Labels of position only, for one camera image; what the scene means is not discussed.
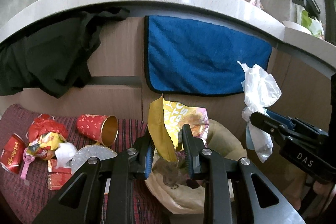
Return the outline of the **person's right hand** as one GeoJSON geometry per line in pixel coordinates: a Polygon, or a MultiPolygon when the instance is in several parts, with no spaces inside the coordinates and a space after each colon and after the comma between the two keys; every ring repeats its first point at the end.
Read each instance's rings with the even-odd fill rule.
{"type": "Polygon", "coordinates": [[[316,180],[306,182],[309,176],[305,173],[299,174],[292,182],[291,200],[294,208],[300,214],[315,211],[322,213],[331,204],[335,196],[335,184],[321,184],[316,180]]]}

